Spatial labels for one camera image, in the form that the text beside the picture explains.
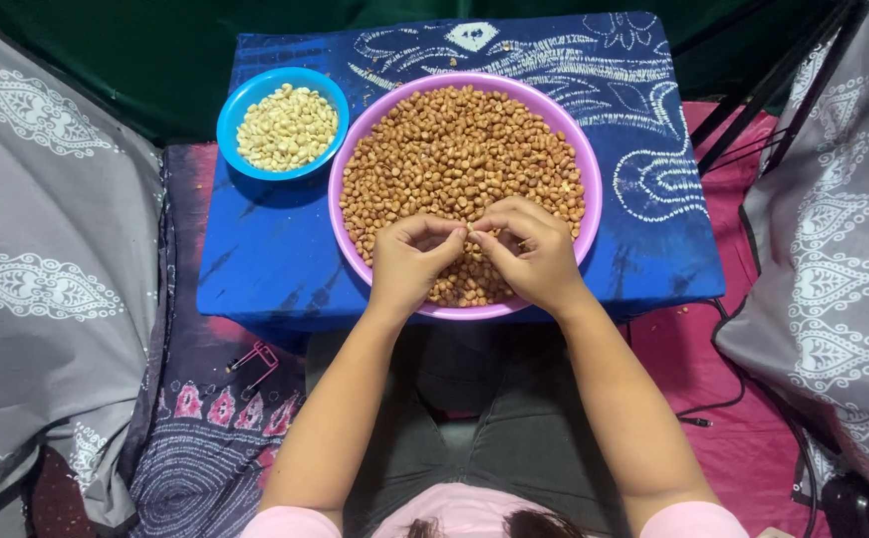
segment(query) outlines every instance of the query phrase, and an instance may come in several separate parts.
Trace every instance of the forearm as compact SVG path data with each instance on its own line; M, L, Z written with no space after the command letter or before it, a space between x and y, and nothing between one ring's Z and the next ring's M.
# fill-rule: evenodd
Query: forearm
M561 316L559 323L587 419L635 532L669 501L715 503L666 398L607 312L593 296L587 296ZM631 499L636 500L632 510Z
M365 456L404 320L369 310L301 407L274 459L259 510L325 512L336 524Z

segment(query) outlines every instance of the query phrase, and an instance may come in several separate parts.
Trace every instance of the blue tie-dye cloth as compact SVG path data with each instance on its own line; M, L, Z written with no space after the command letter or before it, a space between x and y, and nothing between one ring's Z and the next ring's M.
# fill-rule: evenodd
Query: blue tie-dye cloth
M604 178L584 280L616 317L720 296L725 281L667 40L650 13L436 21L239 36L230 91L275 67L329 74L357 116L398 82L486 71L547 92L584 127ZM198 307L259 336L350 325L369 289L328 221L327 175L273 185L215 170ZM529 308L509 317L540 320Z

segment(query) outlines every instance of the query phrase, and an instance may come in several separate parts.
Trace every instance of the small blue bowl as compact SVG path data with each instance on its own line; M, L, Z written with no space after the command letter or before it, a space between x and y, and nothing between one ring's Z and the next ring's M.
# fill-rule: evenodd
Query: small blue bowl
M258 104L262 99L272 95L274 90L280 88L285 82L295 88L318 90L319 95L338 112L338 132L335 134L335 140L332 140L328 149L319 155L318 159L287 172L270 172L250 165L245 157L238 154L237 128L245 123L245 114L249 106ZM252 77L232 92L218 114L215 137L218 139L218 149L222 152L222 156L236 170L249 177L265 181L287 181L307 177L327 164L342 146L347 132L348 102L345 100L342 88L317 71L301 67L283 67Z

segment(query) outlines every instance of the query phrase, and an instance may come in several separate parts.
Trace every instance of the hair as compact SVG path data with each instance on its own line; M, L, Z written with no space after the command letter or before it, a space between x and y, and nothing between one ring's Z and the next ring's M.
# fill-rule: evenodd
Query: hair
M518 510L504 518L504 532L509 538L584 538L584 532L567 518L555 513ZM416 519L404 538L442 538L438 520Z

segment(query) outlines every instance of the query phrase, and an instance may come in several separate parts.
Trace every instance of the pink plastic bowl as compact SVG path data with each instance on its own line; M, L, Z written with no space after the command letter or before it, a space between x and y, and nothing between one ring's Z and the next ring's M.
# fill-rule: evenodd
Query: pink plastic bowl
M362 257L358 256L355 245L352 244L351 239L348 239L348 233L345 232L345 218L342 216L341 208L338 207L339 194L342 192L344 184L345 165L351 160L358 140L368 136L371 133L371 127L378 124L380 118L394 108L399 101L408 98L414 92L424 93L448 86L460 88L468 84L472 85L475 90L507 92L511 99L526 104L531 112L543 116L544 122L550 126L551 130L563 131L566 141L574 147L576 152L577 167L581 170L581 184L584 185L584 201L587 203L584 218L581 220L581 234L574 241L574 256L577 258L578 264L584 260L587 251L594 243L604 202L601 190L601 171L597 166L594 150L590 147L590 140L587 140L584 131L570 114L541 91L517 80L487 73L471 72L431 75L394 88L369 106L368 110L359 116L348 129L345 143L338 150L338 154L335 155L335 162L331 166L331 175L328 179L328 212L331 217L331 227L335 230L335 239L338 240L338 245L342 248L342 253L345 254L348 263L369 285L371 285L371 268L365 264ZM514 297L500 304L467 308L450 308L425 302L418 308L418 312L442 320L487 320L517 312L529 304L519 297Z

